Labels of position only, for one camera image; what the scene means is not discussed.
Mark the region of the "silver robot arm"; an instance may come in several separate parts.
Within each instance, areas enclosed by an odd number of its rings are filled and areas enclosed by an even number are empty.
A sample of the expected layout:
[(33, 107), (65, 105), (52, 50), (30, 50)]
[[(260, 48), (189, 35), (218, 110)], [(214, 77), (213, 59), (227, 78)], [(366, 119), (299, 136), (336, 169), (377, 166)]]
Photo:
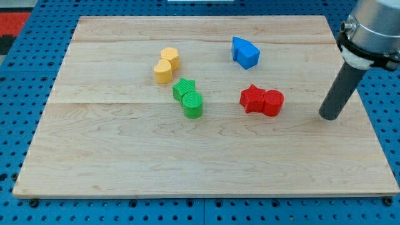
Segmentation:
[(395, 71), (399, 67), (399, 0), (360, 0), (342, 22), (337, 45), (347, 64)]

